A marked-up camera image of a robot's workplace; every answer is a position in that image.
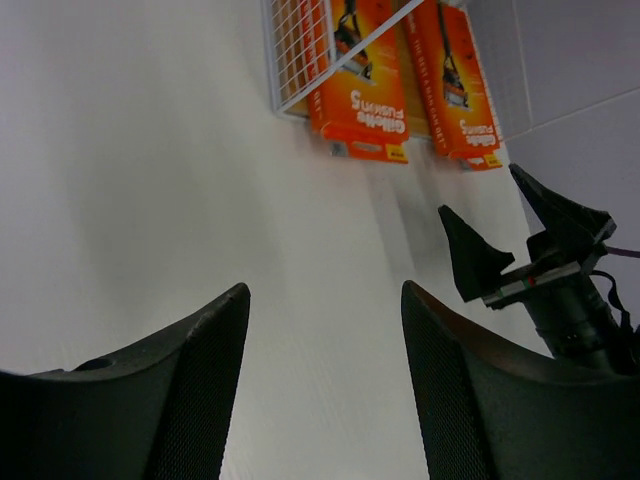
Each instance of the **wire shelf basket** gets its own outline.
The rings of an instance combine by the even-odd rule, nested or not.
[[[262,0],[271,103],[275,112],[287,116],[294,105],[422,1],[394,2],[402,6],[338,58],[331,0]]]

